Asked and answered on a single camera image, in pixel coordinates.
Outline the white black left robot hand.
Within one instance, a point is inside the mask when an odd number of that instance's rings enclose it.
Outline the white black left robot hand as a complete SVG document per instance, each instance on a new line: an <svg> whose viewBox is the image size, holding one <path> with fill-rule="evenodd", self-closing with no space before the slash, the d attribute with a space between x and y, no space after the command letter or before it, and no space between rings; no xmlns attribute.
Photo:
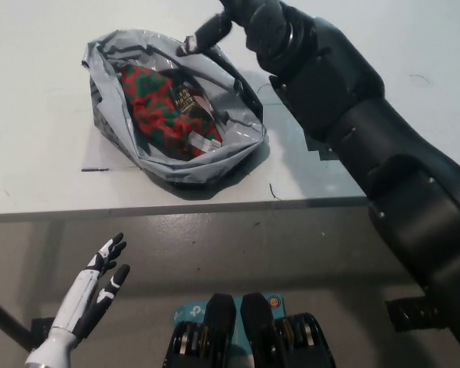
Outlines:
<svg viewBox="0 0 460 368"><path fill-rule="evenodd" d="M126 245L123 234L120 233L108 240L94 254L64 297L51 325L51 333L61 330L73 335L78 341L90 335L107 312L130 272L130 266L122 264L117 267L104 287L97 288L99 280L106 272L117 266L116 258Z"/></svg>

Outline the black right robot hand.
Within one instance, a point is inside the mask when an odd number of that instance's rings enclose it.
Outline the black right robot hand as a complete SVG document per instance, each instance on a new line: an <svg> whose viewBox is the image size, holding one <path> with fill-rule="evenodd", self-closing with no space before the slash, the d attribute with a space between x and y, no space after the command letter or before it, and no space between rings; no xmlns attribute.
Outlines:
<svg viewBox="0 0 460 368"><path fill-rule="evenodd" d="M246 48L253 51L258 63L270 74L280 74L286 66L284 57L291 36L291 22L285 17L281 1L223 1L223 12L214 15L176 49L185 57L202 54L215 47L230 33L233 25L244 29Z"/></svg>

